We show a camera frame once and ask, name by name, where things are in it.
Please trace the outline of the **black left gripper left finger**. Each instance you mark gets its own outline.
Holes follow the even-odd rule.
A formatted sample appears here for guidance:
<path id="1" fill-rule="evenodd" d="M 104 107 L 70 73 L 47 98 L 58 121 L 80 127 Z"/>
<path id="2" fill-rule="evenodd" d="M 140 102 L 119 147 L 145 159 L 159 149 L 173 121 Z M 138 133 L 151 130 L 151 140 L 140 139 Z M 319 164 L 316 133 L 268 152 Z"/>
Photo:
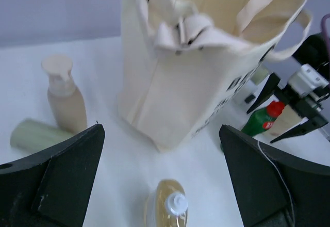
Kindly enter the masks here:
<path id="1" fill-rule="evenodd" d="M 82 226 L 105 131 L 95 124 L 1 165 L 1 226 Z"/>

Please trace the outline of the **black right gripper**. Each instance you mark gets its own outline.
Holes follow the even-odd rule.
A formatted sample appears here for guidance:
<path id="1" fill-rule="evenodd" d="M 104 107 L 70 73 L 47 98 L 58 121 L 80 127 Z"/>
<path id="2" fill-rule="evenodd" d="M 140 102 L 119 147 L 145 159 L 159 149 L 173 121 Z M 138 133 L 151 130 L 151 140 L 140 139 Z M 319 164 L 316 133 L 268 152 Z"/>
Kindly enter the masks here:
<path id="1" fill-rule="evenodd" d="M 329 98 L 329 86 L 324 88 L 318 87 L 311 93 L 300 96 L 289 85 L 280 89 L 278 86 L 280 80 L 275 73 L 271 73 L 258 98 L 246 113 L 250 114 L 256 110 L 277 91 L 277 98 L 285 106 L 291 106 L 303 120 L 300 124 L 271 140 L 270 143 L 286 138 L 303 136 L 329 123 L 329 120 L 321 114 L 323 109 L 322 102 Z"/>

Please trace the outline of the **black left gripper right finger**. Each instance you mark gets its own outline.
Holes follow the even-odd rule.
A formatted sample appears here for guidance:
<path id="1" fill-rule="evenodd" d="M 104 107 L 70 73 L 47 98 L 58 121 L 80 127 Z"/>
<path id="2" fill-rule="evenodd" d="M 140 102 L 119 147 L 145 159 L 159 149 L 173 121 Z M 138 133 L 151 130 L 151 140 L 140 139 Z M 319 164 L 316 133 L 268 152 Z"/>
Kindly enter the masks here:
<path id="1" fill-rule="evenodd" d="M 244 226 L 329 226 L 329 167 L 229 125 L 221 147 Z"/>

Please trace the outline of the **green dish soap bottle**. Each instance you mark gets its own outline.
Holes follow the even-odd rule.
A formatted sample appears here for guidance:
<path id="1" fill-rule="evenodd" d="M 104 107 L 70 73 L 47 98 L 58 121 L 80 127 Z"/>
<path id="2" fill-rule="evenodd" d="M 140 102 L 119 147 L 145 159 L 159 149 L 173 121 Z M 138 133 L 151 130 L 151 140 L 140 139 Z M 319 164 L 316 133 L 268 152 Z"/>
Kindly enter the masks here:
<path id="1" fill-rule="evenodd" d="M 267 107 L 254 111 L 241 131 L 251 137 L 267 131 L 273 126 L 284 108 L 284 103 L 272 101 Z"/>

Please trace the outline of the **clear amber soap bottle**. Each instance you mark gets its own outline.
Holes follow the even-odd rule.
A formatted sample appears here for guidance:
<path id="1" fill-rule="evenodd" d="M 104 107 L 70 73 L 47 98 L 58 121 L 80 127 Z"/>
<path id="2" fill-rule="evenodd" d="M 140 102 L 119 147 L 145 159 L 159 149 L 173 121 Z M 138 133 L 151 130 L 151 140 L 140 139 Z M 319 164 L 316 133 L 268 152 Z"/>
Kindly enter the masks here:
<path id="1" fill-rule="evenodd" d="M 188 200 L 182 185 L 174 179 L 161 180 L 148 196 L 144 208 L 146 227 L 185 227 Z"/>

